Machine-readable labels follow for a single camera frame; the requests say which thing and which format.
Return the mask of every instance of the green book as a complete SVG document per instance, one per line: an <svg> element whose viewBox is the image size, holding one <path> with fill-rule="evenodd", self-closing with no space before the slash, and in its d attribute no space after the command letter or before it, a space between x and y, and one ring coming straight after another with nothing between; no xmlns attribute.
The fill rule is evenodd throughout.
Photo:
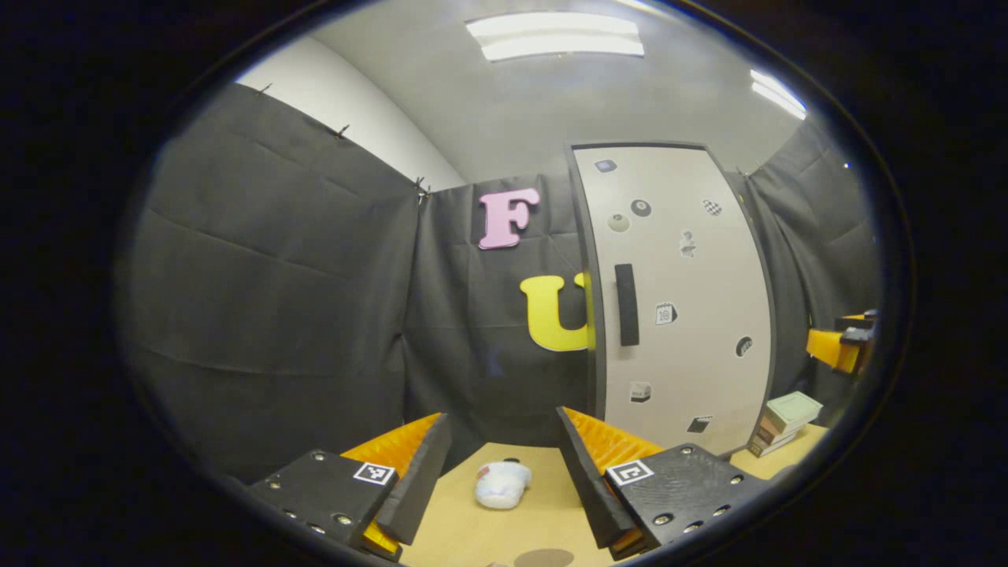
<svg viewBox="0 0 1008 567"><path fill-rule="evenodd" d="M800 391L792 391L766 403L766 418L781 436L801 429L818 417L823 405Z"/></svg>

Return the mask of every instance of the checkered sticker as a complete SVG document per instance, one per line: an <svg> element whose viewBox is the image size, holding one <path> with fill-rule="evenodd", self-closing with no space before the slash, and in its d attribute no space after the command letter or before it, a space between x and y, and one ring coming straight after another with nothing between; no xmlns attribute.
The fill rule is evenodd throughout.
<svg viewBox="0 0 1008 567"><path fill-rule="evenodd" d="M392 478L392 473L394 472L395 469L390 466L364 463L364 466L354 474L354 478L371 482L372 484L385 485L388 484L388 480Z"/></svg>
<svg viewBox="0 0 1008 567"><path fill-rule="evenodd" d="M707 212L710 213L711 216L713 216L713 217L717 217L718 215L721 214L721 205L718 205L714 201L710 201L708 199L705 199L704 200L704 208L707 209Z"/></svg>
<svg viewBox="0 0 1008 567"><path fill-rule="evenodd" d="M625 486L638 480L643 480L648 476L654 476L654 471L647 468L647 465L640 462L640 459L636 461L630 461L629 463L623 463L621 465L616 465L606 469L606 474L609 478L612 478L614 482L620 486Z"/></svg>

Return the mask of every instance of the yellow letter u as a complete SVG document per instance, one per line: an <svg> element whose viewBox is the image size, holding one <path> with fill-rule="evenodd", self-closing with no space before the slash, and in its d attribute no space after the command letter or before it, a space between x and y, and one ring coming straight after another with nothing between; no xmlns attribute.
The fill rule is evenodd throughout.
<svg viewBox="0 0 1008 567"><path fill-rule="evenodd" d="M579 288L585 287L585 274L574 276ZM528 296L528 334L546 350L568 351L588 348L588 325L572 331L560 326L557 295L563 289L558 275L536 275L522 280L521 291Z"/></svg>

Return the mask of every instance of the ceiling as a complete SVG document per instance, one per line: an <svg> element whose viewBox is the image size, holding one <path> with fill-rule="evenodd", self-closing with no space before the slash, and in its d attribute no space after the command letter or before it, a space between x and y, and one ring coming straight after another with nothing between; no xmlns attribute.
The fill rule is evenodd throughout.
<svg viewBox="0 0 1008 567"><path fill-rule="evenodd" d="M563 144L708 144L749 173L800 122L751 91L751 66L725 39L634 0L383 0L312 32L392 99L469 183L565 175ZM487 62L467 20L570 10L637 23L644 58Z"/></svg>

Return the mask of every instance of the ceiling light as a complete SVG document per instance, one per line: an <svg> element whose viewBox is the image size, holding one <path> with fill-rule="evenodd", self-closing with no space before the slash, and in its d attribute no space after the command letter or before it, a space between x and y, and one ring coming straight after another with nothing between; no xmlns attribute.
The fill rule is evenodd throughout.
<svg viewBox="0 0 1008 567"><path fill-rule="evenodd" d="M794 98L776 79L756 71L750 71L749 75L753 78L754 92L774 102L798 120L805 119L805 105L798 102L798 99Z"/></svg>
<svg viewBox="0 0 1008 567"><path fill-rule="evenodd" d="M759 83L760 85L763 85L767 89L780 95L781 98L789 102L791 105L800 109L801 112L805 112L805 105L798 102L798 99L794 98L794 96L773 77L763 75L762 73L757 73L756 71L750 71L749 76L752 77L753 81L755 81L756 83Z"/></svg>
<svg viewBox="0 0 1008 567"><path fill-rule="evenodd" d="M472 21L466 27L489 61L566 52L644 55L637 25L610 16L525 12Z"/></svg>

